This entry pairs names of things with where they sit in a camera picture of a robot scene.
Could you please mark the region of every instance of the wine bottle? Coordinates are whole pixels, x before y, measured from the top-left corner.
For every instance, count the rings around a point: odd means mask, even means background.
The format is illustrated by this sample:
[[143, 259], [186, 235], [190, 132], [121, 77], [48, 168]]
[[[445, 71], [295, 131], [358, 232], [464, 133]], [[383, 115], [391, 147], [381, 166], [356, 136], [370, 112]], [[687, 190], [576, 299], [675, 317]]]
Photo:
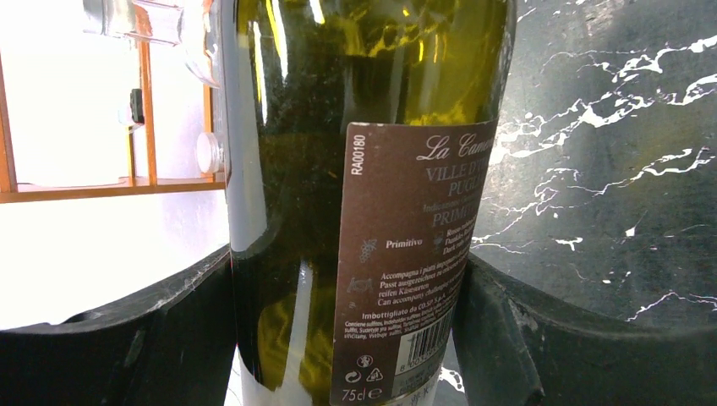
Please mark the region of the wine bottle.
[[514, 0], [234, 6], [221, 103], [244, 404], [432, 404]]

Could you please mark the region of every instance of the grape icon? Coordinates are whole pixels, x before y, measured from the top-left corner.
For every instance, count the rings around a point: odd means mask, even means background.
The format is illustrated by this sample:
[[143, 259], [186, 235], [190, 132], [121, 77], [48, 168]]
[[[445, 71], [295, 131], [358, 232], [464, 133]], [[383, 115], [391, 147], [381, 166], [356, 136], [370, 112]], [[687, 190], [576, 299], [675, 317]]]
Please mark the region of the grape icon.
[[371, 258], [371, 254], [376, 251], [376, 244], [378, 244], [377, 239], [370, 239], [361, 245], [361, 254], [358, 255], [358, 259], [362, 264], [366, 263]]

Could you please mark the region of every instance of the black marble surface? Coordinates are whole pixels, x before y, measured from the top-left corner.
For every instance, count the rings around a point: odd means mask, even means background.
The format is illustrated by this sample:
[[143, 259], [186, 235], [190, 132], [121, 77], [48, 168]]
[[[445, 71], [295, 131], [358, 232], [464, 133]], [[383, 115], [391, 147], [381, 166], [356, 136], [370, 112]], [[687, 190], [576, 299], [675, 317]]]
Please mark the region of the black marble surface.
[[[646, 326], [717, 323], [717, 2], [518, 0], [472, 252]], [[437, 404], [467, 404], [446, 354]]]

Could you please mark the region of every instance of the bottle label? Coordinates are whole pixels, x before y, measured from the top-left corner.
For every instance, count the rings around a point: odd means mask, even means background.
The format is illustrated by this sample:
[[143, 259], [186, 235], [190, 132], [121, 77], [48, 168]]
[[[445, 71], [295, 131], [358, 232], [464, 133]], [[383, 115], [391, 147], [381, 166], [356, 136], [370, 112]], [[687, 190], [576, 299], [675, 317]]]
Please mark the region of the bottle label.
[[440, 368], [496, 125], [348, 125], [333, 406], [414, 396]]

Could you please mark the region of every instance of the white barcode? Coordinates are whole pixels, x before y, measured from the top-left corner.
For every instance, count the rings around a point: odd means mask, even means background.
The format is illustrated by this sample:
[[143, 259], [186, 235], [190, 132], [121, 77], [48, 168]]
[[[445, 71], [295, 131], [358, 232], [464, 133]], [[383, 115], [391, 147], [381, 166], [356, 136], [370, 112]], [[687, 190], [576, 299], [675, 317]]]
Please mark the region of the white barcode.
[[430, 326], [401, 336], [398, 361], [396, 362], [396, 375], [408, 372], [423, 364], [443, 348], [443, 344], [446, 343], [448, 333], [451, 330], [454, 309], [455, 306], [451, 307]]

